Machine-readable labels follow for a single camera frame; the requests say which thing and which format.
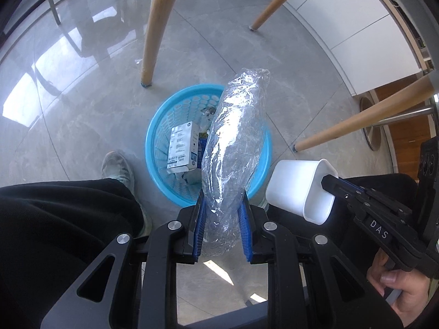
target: gray tile floor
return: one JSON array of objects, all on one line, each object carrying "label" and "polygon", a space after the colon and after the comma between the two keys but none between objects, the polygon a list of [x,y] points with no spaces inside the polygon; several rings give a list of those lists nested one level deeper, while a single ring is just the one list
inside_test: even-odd
[{"label": "gray tile floor", "polygon": [[[226,84],[241,68],[267,68],[271,172],[281,159],[327,158],[341,176],[392,172],[386,142],[372,152],[362,132],[293,154],[292,144],[358,112],[339,74],[284,8],[256,33],[249,24],[271,0],[177,0],[152,87],[140,86],[151,0],[64,0],[61,26],[43,15],[0,63],[0,185],[100,177],[103,156],[124,152],[154,225],[179,210],[146,170],[144,139],[163,101],[184,87]],[[252,200],[263,199],[263,190]],[[233,285],[203,262],[213,260]],[[179,320],[195,322],[266,298],[266,267],[245,262],[238,244],[221,257],[178,267]]]}]

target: crumpled plastic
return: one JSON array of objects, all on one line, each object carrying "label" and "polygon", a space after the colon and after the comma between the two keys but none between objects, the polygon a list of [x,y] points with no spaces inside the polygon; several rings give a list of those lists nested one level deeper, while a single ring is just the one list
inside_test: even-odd
[{"label": "crumpled plastic", "polygon": [[266,132],[266,69],[242,69],[221,95],[201,164],[207,220],[203,254],[221,255],[240,238],[237,210],[258,167]]}]

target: round metal base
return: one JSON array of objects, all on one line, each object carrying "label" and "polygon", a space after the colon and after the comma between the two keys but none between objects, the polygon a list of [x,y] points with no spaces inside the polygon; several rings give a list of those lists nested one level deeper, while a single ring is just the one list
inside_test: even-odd
[{"label": "round metal base", "polygon": [[[361,98],[359,101],[359,110],[364,111],[372,106],[368,98]],[[378,151],[381,146],[381,129],[380,127],[367,126],[363,129],[367,144],[372,151]]]}]

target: blue plastic basket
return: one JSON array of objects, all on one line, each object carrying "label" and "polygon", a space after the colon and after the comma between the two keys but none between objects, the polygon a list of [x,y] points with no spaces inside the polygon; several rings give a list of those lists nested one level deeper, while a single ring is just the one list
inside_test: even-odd
[{"label": "blue plastic basket", "polygon": [[[180,90],[157,110],[148,127],[145,141],[146,165],[152,180],[166,197],[179,206],[197,201],[201,183],[189,185],[177,181],[166,171],[171,128],[194,121],[200,124],[201,112],[207,105],[216,106],[224,90],[222,85],[200,84]],[[266,131],[262,154],[247,195],[251,198],[261,187],[271,163],[271,137]]]}]

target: white box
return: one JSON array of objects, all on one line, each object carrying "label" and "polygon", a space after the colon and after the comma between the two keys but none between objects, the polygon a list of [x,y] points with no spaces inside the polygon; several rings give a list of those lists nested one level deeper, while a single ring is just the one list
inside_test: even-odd
[{"label": "white box", "polygon": [[168,173],[188,172],[197,168],[199,126],[185,122],[171,130]]}]

